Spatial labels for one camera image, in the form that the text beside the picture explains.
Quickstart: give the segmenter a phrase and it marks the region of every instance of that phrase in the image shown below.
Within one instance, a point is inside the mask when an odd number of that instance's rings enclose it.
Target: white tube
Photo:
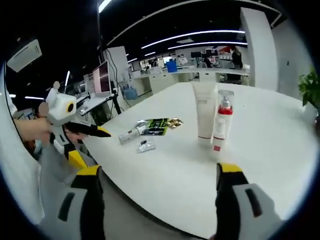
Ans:
[[[192,82],[196,102],[198,122],[198,143],[211,146],[216,107],[218,103],[218,89],[213,82]]]

